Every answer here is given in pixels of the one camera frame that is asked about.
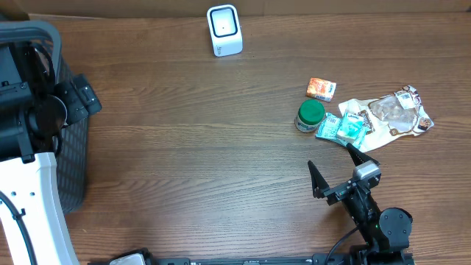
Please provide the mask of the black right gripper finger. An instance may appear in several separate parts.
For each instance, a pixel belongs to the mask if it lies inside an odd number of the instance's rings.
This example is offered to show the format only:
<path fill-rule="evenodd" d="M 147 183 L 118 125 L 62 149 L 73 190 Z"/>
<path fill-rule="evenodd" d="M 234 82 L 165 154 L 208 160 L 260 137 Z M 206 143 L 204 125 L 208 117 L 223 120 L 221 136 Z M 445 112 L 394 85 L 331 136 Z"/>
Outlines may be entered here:
<path fill-rule="evenodd" d="M 359 149 L 357 149 L 356 147 L 354 147 L 351 143 L 348 143 L 346 145 L 346 148 L 347 148 L 347 151 L 349 152 L 350 154 L 350 157 L 352 158 L 353 160 L 353 163 L 356 165 L 356 166 L 359 166 L 363 163 L 366 163 L 368 161 L 372 161 L 373 163 L 375 163 L 377 166 L 380 165 L 380 162 L 377 161 L 376 159 L 374 158 L 371 158 L 370 156 L 366 155 L 365 153 L 361 152 Z"/>
<path fill-rule="evenodd" d="M 317 199 L 325 198 L 325 192 L 330 189 L 330 186 L 311 160 L 308 161 L 308 168 L 311 175 L 313 196 Z"/>

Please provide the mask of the Kleenex tissue pack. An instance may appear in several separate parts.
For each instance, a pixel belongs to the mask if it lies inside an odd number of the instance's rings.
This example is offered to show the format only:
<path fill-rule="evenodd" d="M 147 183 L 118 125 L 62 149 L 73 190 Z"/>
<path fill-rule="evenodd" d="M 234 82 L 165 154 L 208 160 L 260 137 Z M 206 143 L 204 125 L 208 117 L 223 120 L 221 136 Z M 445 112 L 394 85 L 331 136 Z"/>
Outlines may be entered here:
<path fill-rule="evenodd" d="M 336 137 L 348 143 L 353 143 L 364 126 L 364 118 L 362 116 L 345 113 L 341 119 Z"/>

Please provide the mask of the teal packet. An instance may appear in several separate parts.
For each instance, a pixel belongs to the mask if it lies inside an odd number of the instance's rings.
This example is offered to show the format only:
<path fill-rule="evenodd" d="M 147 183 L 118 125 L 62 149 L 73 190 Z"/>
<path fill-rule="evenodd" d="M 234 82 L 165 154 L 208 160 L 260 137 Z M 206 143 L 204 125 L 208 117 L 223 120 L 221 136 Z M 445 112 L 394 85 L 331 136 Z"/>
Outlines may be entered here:
<path fill-rule="evenodd" d="M 325 120 L 320 124 L 318 130 L 317 130 L 317 133 L 316 133 L 316 137 L 317 138 L 321 138 L 321 139 L 325 139 L 325 140 L 329 140 L 329 141 L 333 141 L 333 142 L 336 142 L 337 144 L 341 144 L 342 146 L 346 146 L 348 144 L 348 142 L 346 141 L 343 141 L 341 139 L 338 139 L 336 137 L 336 132 L 339 128 L 339 125 L 340 125 L 340 122 L 341 122 L 341 118 L 337 117 L 337 116 L 334 116 L 332 113 L 326 113 L 326 118 Z M 366 126 L 363 126 L 361 132 L 360 132 L 360 135 L 358 136 L 358 138 L 352 143 L 352 145 L 354 147 L 356 147 L 357 149 L 360 149 L 361 148 L 361 144 L 363 143 L 364 139 L 365 139 L 365 136 L 366 134 L 369 132 L 369 128 L 366 127 Z"/>

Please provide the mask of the clear dried mushroom bag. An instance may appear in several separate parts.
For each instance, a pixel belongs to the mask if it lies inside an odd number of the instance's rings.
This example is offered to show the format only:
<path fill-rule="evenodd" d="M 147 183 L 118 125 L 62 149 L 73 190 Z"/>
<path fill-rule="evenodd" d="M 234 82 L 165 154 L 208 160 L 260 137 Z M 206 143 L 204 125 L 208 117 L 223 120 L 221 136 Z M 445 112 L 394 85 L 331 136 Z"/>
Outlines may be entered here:
<path fill-rule="evenodd" d="M 375 118 L 386 122 L 392 136 L 422 134 L 434 125 L 417 89 L 411 85 L 370 102 L 368 107 Z"/>

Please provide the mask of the green lid jar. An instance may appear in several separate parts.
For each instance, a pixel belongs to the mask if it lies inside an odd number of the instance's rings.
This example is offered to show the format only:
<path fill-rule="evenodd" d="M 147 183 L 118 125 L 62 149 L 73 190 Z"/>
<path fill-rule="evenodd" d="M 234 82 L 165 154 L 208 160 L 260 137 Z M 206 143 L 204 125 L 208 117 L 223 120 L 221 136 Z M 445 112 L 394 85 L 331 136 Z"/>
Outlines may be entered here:
<path fill-rule="evenodd" d="M 294 120 L 296 128 L 303 133 L 312 133 L 325 117 L 325 108 L 321 102 L 314 99 L 304 101 Z"/>

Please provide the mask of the orange tissue pack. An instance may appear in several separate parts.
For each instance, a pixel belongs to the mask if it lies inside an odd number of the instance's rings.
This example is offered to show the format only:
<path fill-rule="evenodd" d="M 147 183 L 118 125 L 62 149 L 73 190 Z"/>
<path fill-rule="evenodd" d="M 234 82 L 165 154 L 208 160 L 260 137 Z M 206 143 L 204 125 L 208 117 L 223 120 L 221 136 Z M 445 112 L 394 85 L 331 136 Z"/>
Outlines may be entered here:
<path fill-rule="evenodd" d="M 316 77 L 310 78 L 306 96 L 330 102 L 336 91 L 336 83 Z"/>

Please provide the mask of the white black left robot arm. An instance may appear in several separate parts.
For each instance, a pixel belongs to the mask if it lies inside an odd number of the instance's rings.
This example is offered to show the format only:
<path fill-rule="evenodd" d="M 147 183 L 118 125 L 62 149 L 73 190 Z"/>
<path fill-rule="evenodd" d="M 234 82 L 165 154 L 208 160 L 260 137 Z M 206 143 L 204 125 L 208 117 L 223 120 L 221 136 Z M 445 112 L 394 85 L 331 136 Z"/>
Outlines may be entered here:
<path fill-rule="evenodd" d="M 84 75 L 57 82 L 39 43 L 1 45 L 1 226 L 14 264 L 78 264 L 57 157 L 62 129 L 101 109 Z"/>

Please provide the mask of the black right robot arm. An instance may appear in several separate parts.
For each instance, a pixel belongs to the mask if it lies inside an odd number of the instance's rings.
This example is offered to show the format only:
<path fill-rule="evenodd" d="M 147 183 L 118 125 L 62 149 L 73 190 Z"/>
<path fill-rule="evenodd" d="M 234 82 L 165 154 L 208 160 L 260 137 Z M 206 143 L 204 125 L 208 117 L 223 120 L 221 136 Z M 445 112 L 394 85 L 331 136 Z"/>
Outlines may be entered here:
<path fill-rule="evenodd" d="M 313 196 L 325 198 L 329 205 L 340 202 L 345 207 L 355 227 L 340 238 L 327 254 L 314 254 L 313 264 L 413 264 L 409 248 L 413 217 L 402 208 L 381 210 L 371 195 L 380 183 L 380 163 L 364 154 L 352 144 L 346 145 L 355 168 L 346 182 L 331 188 L 318 168 L 308 161 Z M 365 243 L 351 246 L 347 254 L 336 254 L 337 248 L 352 234 L 359 232 Z"/>

